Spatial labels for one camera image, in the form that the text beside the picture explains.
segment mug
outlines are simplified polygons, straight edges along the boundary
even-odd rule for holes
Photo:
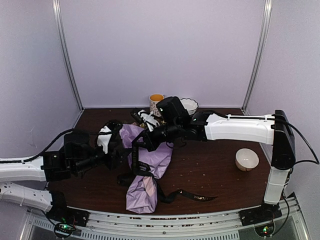
[[[153,112],[153,115],[155,115],[157,117],[161,117],[161,114],[157,108],[157,103],[159,103],[163,99],[165,99],[165,96],[163,96],[161,94],[153,94],[149,97],[150,112]]]

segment wooden table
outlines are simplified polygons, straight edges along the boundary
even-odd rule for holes
[[[237,108],[218,108],[223,114],[242,115]],[[86,109],[77,128],[98,132],[112,119],[132,123],[129,108]],[[259,165],[250,172],[242,172],[235,165],[236,152],[252,149],[259,156]],[[132,214],[126,210],[127,188],[117,185],[117,176],[129,171],[129,166],[110,171],[106,166],[94,168],[83,179],[51,182],[49,190],[63,192],[67,204],[82,209]],[[253,207],[261,204],[266,189],[270,165],[255,142],[216,140],[188,141],[183,148],[174,149],[171,163],[159,183],[165,194],[177,189],[204,195],[217,196],[209,202],[197,202],[178,196],[171,203],[158,202],[154,214],[178,215],[210,213]]]

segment metal frame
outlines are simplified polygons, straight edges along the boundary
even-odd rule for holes
[[[62,53],[63,53],[63,60],[64,60],[64,65],[66,72],[68,74],[68,78],[70,81],[71,89],[73,92],[73,95],[76,100],[76,104],[78,106],[79,111],[81,112],[84,107],[82,105],[79,91],[77,89],[77,85],[75,82],[75,76],[71,67],[71,62],[70,62],[70,57],[67,49],[67,42],[66,42],[66,36],[65,36],[65,31],[64,31],[64,25],[62,21],[62,15],[61,15],[61,10],[60,10],[60,0],[52,0],[53,4],[53,12],[54,12],[54,17],[56,21],[56,25],[58,28],[59,32],[59,38],[60,38],[60,43],[61,43],[61,48],[62,48]]]
[[[309,240],[309,233],[297,199],[288,199],[290,215],[294,219],[295,229],[301,240]],[[280,202],[282,217],[286,218],[288,209],[285,202]],[[77,227],[72,235],[85,240],[238,240],[239,231],[253,228],[253,225],[242,226],[239,210],[230,210],[205,214],[187,215],[137,215],[117,214],[88,210],[90,215],[87,227]],[[39,210],[28,211],[20,240],[30,240],[33,226],[52,233],[53,226]]]
[[[272,3],[273,3],[273,0],[265,0],[264,13],[263,13],[258,48],[257,48],[256,55],[255,55],[255,61],[254,61],[254,65],[253,65],[253,69],[252,69],[252,73],[251,73],[249,86],[246,91],[244,102],[243,102],[243,105],[241,108],[243,112],[247,111],[248,104],[249,104],[249,101],[250,101],[250,98],[251,98],[251,95],[252,95],[256,80],[257,80],[259,67],[261,64],[263,51],[264,51],[264,48],[266,45],[266,40],[267,40],[267,35],[268,35],[268,30],[269,30],[269,25],[270,25]]]

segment scalloped white bowl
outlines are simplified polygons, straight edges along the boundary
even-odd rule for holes
[[[188,111],[189,115],[193,115],[196,113],[199,105],[195,100],[190,98],[182,98],[180,101],[184,108]]]

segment white bowl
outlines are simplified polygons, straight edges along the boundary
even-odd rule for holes
[[[242,148],[235,154],[235,165],[241,171],[248,172],[259,164],[258,155],[248,148]]]
[[[190,98],[182,98],[180,101],[184,108],[188,111],[189,115],[193,115],[196,113],[199,105],[195,100]]]

